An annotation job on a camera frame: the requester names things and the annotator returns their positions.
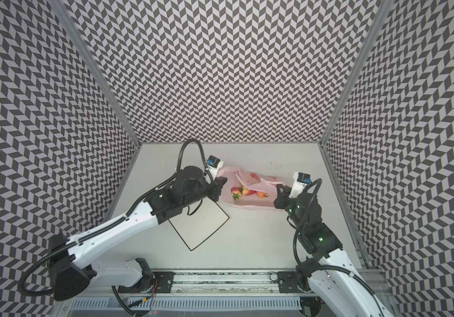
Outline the pink plastic bag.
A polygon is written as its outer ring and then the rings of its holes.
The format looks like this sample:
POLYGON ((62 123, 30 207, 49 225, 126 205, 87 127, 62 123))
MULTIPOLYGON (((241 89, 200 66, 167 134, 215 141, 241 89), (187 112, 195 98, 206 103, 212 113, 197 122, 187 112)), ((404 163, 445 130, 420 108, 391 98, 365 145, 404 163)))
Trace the pink plastic bag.
POLYGON ((227 183, 224 185, 220 195, 220 201, 238 209, 275 209, 273 202, 277 198, 277 185, 282 184, 290 187, 290 181, 285 178, 247 171, 238 166, 223 167, 216 177, 227 178, 227 183), (231 188, 241 188, 242 186, 256 192, 265 192, 268 194, 268 198, 258 198, 257 194, 242 195, 239 200, 234 201, 230 191, 231 188))

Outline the orange fake fruit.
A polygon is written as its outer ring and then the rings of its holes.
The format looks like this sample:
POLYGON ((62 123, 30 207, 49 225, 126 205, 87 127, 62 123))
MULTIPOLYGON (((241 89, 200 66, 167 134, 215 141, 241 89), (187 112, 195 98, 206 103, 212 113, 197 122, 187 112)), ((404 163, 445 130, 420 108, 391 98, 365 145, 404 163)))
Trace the orange fake fruit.
POLYGON ((268 198, 268 194, 265 192, 256 192, 258 198, 268 198))

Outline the red fake apple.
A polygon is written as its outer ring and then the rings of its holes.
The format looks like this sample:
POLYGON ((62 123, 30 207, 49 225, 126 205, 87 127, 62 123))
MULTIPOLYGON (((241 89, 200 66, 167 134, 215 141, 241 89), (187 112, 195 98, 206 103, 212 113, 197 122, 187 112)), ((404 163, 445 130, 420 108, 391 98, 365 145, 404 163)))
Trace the red fake apple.
POLYGON ((246 195, 246 196, 254 195, 254 194, 257 193, 255 190, 247 189, 247 188, 244 187, 244 186, 242 186, 242 187, 240 188, 240 190, 241 190, 242 195, 246 195))

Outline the white square mat black border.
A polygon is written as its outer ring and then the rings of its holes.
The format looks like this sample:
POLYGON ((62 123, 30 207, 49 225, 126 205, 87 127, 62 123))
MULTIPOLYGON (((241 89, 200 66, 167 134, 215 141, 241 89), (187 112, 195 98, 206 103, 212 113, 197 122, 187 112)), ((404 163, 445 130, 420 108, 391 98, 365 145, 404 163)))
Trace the white square mat black border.
POLYGON ((208 198, 183 209, 183 212, 169 220, 171 226, 190 251, 194 251, 227 221, 228 214, 208 198))

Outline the black mounting plate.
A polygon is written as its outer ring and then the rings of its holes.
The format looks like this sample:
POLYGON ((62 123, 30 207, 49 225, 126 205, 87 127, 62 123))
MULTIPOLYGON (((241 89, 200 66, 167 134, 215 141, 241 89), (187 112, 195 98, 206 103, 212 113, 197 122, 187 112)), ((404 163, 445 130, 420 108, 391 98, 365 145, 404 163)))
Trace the black mounting plate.
POLYGON ((119 294, 168 294, 171 292, 174 278, 175 273, 171 271, 153 272, 151 276, 143 276, 134 286, 119 286, 117 291, 119 294))
POLYGON ((280 293, 309 293, 308 279, 301 271, 277 272, 277 283, 280 293))

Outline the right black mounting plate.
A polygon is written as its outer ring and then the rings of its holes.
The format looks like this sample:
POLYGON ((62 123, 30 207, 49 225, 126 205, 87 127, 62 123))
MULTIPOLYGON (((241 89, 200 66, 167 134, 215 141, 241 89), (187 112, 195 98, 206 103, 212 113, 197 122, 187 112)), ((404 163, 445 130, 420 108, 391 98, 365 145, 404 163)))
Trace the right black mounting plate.
POLYGON ((277 283, 280 293, 309 293, 308 279, 301 271, 277 272, 277 283))

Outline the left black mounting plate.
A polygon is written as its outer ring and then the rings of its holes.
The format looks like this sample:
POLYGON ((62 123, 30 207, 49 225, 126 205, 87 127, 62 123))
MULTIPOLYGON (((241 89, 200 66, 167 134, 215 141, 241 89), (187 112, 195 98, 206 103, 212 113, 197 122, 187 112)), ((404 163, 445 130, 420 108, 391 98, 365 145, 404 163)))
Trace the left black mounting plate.
POLYGON ((174 278, 175 273, 171 271, 153 272, 151 276, 143 276, 134 286, 119 286, 117 291, 119 294, 168 294, 171 292, 174 278))

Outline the red fake strawberry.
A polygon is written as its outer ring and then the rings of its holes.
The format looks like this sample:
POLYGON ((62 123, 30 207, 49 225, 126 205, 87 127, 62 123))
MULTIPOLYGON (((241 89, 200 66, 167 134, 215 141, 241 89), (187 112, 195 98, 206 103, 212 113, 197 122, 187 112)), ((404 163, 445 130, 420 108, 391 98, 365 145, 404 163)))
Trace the red fake strawberry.
POLYGON ((233 187, 231 188, 231 194, 232 194, 232 199, 234 201, 239 200, 242 197, 242 191, 240 190, 239 187, 233 187))

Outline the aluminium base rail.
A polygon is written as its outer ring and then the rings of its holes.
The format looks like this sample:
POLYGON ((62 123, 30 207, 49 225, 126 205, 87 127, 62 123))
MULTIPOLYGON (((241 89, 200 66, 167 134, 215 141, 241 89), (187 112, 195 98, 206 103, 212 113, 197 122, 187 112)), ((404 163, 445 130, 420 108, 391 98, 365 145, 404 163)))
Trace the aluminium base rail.
POLYGON ((291 269, 156 269, 175 273, 168 294, 157 296, 314 296, 314 293, 280 293, 277 272, 291 269))

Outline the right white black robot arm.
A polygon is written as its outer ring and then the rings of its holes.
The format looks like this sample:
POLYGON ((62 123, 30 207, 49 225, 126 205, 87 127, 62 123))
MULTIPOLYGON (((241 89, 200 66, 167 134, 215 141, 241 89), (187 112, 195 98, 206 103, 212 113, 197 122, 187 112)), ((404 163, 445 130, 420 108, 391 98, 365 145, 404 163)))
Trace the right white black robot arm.
POLYGON ((285 210, 294 227, 292 252, 299 288, 320 297, 336 316, 393 316, 323 222, 320 187, 318 179, 292 197, 291 187, 277 185, 274 207, 285 210))

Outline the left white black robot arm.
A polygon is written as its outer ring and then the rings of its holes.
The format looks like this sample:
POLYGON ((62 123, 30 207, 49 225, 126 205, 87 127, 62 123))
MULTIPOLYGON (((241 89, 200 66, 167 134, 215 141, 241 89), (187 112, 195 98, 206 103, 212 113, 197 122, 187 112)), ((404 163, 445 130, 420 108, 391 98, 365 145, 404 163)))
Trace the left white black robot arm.
POLYGON ((47 261, 51 294, 57 301, 72 299, 96 282, 107 286, 134 287, 144 277, 139 260, 110 264, 100 257, 139 232, 180 215, 184 208, 208 198, 219 200, 225 177, 207 175, 196 166, 179 170, 163 188, 139 198, 126 213, 93 229, 65 237, 51 237, 47 261))

